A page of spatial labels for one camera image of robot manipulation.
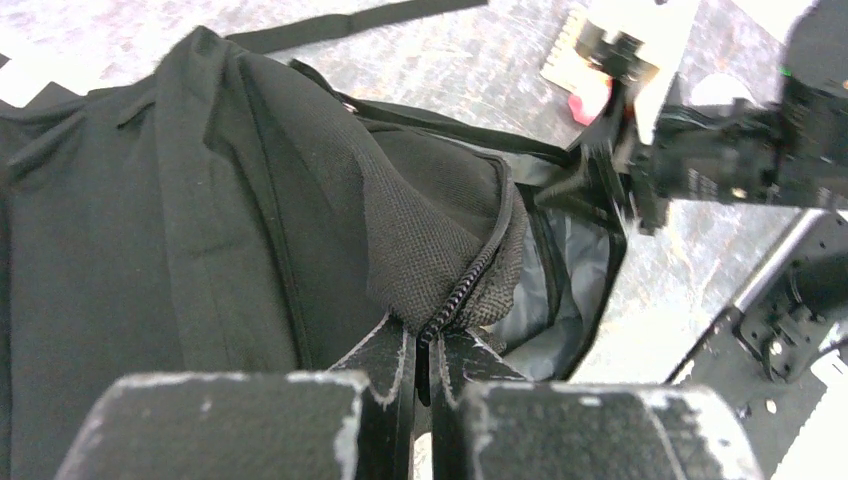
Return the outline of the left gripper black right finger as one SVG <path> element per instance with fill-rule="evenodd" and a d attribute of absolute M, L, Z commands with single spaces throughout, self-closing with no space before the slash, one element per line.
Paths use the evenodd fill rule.
<path fill-rule="evenodd" d="M 700 386 L 534 382 L 471 332 L 429 344 L 439 479 L 759 479 L 736 415 Z"/>

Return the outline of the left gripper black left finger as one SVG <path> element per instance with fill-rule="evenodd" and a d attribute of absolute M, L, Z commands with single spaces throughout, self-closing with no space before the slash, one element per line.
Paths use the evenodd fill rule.
<path fill-rule="evenodd" d="M 125 376 L 61 479 L 407 479 L 415 340 L 385 318 L 325 371 Z"/>

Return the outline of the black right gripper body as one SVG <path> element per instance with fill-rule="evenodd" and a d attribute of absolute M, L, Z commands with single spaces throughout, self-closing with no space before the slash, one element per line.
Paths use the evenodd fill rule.
<path fill-rule="evenodd" d="M 844 211 L 847 113 L 801 105 L 665 107 L 628 165 L 639 229 L 667 224 L 673 200 Z"/>

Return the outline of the black student backpack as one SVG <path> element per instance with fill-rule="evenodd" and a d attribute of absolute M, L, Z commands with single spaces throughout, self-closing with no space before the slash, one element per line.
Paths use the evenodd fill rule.
<path fill-rule="evenodd" d="M 57 473 L 117 380 L 325 371 L 381 320 L 429 344 L 539 308 L 571 374 L 626 243 L 533 197 L 569 148 L 345 95 L 276 51 L 464 10 L 404 1 L 222 37 L 1 108 L 1 475 Z"/>

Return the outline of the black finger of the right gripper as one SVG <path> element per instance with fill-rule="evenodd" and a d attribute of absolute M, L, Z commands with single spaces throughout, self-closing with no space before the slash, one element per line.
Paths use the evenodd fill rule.
<path fill-rule="evenodd" d="M 613 166 L 610 142 L 582 143 L 577 148 L 576 170 L 560 176 L 537 192 L 537 207 L 560 209 L 604 229 L 622 229 L 627 197 L 619 173 Z"/>

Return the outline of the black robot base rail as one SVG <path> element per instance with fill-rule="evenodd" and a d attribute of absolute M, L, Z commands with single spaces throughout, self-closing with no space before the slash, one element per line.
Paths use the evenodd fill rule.
<path fill-rule="evenodd" d="M 766 476 L 847 378 L 847 218 L 798 214 L 676 367 L 723 397 Z"/>

